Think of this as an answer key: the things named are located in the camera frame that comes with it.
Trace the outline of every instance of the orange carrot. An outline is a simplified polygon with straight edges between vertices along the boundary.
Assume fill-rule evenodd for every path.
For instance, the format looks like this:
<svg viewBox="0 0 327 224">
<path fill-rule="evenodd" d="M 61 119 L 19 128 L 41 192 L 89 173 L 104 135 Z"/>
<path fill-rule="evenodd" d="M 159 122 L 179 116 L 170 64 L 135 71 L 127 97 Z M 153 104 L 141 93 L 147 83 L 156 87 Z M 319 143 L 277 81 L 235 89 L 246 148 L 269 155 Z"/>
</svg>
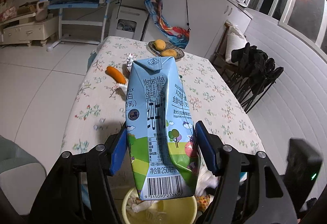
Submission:
<svg viewBox="0 0 327 224">
<path fill-rule="evenodd" d="M 116 80 L 116 82 L 120 83 L 120 84 L 126 84 L 126 79 L 123 76 L 123 74 L 118 71 L 115 67 L 112 66 L 108 66 L 106 73 L 108 75 L 110 75 L 113 79 Z"/>
</svg>

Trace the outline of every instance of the crushed milk carton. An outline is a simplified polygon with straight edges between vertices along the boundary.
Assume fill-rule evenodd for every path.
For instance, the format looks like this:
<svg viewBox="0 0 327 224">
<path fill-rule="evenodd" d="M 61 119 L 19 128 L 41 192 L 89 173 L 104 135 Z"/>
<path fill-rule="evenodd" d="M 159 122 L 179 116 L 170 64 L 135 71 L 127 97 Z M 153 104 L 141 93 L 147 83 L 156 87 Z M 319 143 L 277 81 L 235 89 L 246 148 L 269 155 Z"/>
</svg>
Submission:
<svg viewBox="0 0 327 224">
<path fill-rule="evenodd" d="M 141 200 L 194 195 L 200 163 L 174 57 L 133 62 L 126 95 L 126 129 Z"/>
</svg>

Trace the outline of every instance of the floral tablecloth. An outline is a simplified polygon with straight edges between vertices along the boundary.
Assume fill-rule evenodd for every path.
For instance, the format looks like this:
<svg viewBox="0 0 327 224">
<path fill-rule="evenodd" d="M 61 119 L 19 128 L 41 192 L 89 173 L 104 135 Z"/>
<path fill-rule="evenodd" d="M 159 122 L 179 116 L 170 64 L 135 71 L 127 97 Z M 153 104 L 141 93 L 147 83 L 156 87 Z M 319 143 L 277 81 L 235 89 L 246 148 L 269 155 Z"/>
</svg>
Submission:
<svg viewBox="0 0 327 224">
<path fill-rule="evenodd" d="M 136 59 L 153 57 L 146 42 L 107 38 L 77 93 L 61 152 L 87 152 L 120 130 L 125 122 L 125 95 L 105 70 L 114 66 L 127 76 L 129 53 Z M 176 64 L 194 123 L 202 120 L 209 133 L 240 152 L 255 154 L 264 150 L 251 120 L 207 59 L 185 53 Z"/>
</svg>

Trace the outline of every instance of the desk drawer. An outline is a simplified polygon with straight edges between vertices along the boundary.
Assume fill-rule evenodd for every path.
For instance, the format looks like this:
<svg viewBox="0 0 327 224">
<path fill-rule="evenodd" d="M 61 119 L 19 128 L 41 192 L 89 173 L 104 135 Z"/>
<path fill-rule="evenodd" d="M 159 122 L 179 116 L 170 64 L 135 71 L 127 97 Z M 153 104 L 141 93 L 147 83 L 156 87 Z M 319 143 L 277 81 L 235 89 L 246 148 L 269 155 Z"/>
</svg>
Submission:
<svg viewBox="0 0 327 224">
<path fill-rule="evenodd" d="M 44 25 L 30 25 L 18 28 L 19 40 L 42 40 L 44 39 Z"/>
<path fill-rule="evenodd" d="M 17 43 L 18 29 L 17 28 L 6 28 L 3 30 L 3 41 L 6 44 Z"/>
</svg>

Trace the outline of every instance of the silver bolt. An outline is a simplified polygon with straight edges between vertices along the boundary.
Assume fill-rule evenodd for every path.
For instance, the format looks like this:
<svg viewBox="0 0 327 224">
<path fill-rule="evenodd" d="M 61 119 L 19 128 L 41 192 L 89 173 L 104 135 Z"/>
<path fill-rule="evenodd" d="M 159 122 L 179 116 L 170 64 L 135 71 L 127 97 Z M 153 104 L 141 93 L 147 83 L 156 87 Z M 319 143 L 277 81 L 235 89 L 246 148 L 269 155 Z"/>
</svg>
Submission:
<svg viewBox="0 0 327 224">
<path fill-rule="evenodd" d="M 258 156 L 261 157 L 262 159 L 264 159 L 267 155 L 265 152 L 259 151 Z"/>
<path fill-rule="evenodd" d="M 104 146 L 104 145 L 97 145 L 97 146 L 95 147 L 95 149 L 96 149 L 97 151 L 102 151 L 102 150 L 105 149 L 105 146 Z"/>
<path fill-rule="evenodd" d="M 231 152 L 232 151 L 232 147 L 230 145 L 224 145 L 223 146 L 223 150 L 225 150 L 227 152 Z"/>
<path fill-rule="evenodd" d="M 69 151 L 65 151 L 65 152 L 62 153 L 62 157 L 63 157 L 64 159 L 66 159 L 66 158 L 69 157 L 69 156 L 70 156 L 70 152 L 69 152 Z"/>
</svg>

